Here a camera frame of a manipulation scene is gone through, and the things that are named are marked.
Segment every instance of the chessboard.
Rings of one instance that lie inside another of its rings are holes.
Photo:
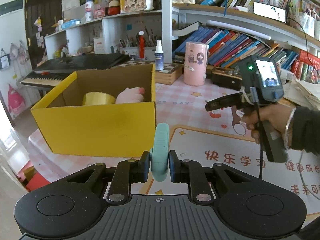
[[[154,64],[154,61],[131,60],[120,64],[120,67],[129,67],[132,65]],[[156,70],[156,83],[172,85],[182,75],[183,64],[164,63],[163,70]]]

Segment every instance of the table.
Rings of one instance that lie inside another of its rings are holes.
[[[210,80],[206,80],[205,85],[201,87],[188,86],[183,83],[183,76],[171,86],[156,84],[157,123],[169,124],[170,149],[176,150],[180,159],[192,159],[207,167],[211,167],[215,162],[224,162],[258,176],[260,148],[253,142],[245,124],[241,123],[243,113],[235,107],[209,113],[204,109],[206,100],[236,92],[213,85]],[[50,182],[94,163],[105,163],[107,167],[115,167],[120,161],[128,159],[54,154],[39,130],[30,136],[28,152],[37,171]],[[313,220],[320,214],[320,205],[318,200],[302,187],[296,165],[300,152],[290,150],[288,154],[290,160],[287,163],[269,163],[264,156],[263,179],[298,194],[306,203],[309,220]],[[320,196],[319,159],[313,154],[305,154],[302,164],[306,184],[310,190],[315,188]],[[152,176],[149,176],[148,182],[132,185],[132,193],[188,193],[186,184],[173,184],[169,177],[164,182],[155,182]]]

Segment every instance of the device screen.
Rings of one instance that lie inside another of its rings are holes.
[[[256,60],[264,87],[279,86],[275,65],[270,61]]]
[[[285,10],[272,5],[254,2],[253,13],[285,23]]]

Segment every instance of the silver bracelet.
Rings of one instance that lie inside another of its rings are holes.
[[[285,126],[285,132],[284,132],[284,147],[286,148],[286,150],[289,150],[289,146],[288,146],[288,141],[289,141],[289,128],[290,128],[290,124],[294,115],[294,112],[296,111],[296,109],[292,109],[291,114],[289,115],[289,119],[287,121],[287,125]]]

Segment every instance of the piano keyboard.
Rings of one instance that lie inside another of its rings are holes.
[[[31,72],[24,80],[21,81],[21,85],[39,88],[41,90],[50,90],[60,84],[70,73],[43,73],[37,74]]]

